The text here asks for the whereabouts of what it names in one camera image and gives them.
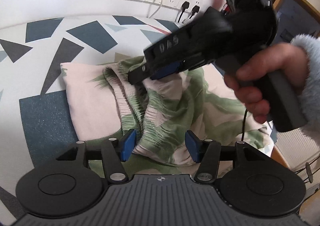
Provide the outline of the green beige patterned garment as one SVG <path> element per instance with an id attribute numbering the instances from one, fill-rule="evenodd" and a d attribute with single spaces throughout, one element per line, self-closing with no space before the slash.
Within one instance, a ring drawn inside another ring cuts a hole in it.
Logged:
<path id="1" fill-rule="evenodd" d="M 213 65 L 130 84 L 128 72 L 144 61 L 138 56 L 105 65 L 60 65 L 79 140 L 98 143 L 134 129 L 137 145 L 124 163 L 130 175 L 195 173 L 198 164 L 184 143 L 188 130 L 224 146 L 244 140 L 271 155 L 271 129 L 245 113 Z"/>

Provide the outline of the black plug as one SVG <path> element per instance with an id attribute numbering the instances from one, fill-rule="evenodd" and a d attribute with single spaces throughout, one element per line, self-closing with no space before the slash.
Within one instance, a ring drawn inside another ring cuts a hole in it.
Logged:
<path id="1" fill-rule="evenodd" d="M 200 11 L 200 7 L 198 5 L 195 5 L 191 10 L 191 15 L 189 16 L 189 19 L 195 16 L 199 11 Z"/>
<path id="2" fill-rule="evenodd" d="M 184 12 L 189 8 L 190 3 L 188 1 L 184 1 L 182 6 L 181 6 L 181 13 L 180 16 L 178 18 L 178 22 L 180 22 L 181 17 L 183 16 Z"/>

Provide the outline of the geometric patterned bed sheet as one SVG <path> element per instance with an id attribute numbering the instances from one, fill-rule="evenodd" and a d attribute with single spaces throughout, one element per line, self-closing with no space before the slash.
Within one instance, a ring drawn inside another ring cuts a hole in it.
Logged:
<path id="1" fill-rule="evenodd" d="M 1 223 L 23 215 L 18 180 L 77 140 L 120 134 L 104 66 L 141 56 L 179 24 L 134 16 L 54 18 L 1 30 Z"/>

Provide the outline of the fluffy light blue sleeve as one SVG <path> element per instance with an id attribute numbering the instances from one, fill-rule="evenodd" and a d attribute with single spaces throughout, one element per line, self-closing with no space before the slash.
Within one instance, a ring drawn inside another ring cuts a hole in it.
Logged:
<path id="1" fill-rule="evenodd" d="M 303 49 L 309 60 L 309 75 L 299 96 L 302 111 L 308 120 L 305 129 L 319 132 L 319 39 L 310 35 L 297 35 L 291 44 Z"/>

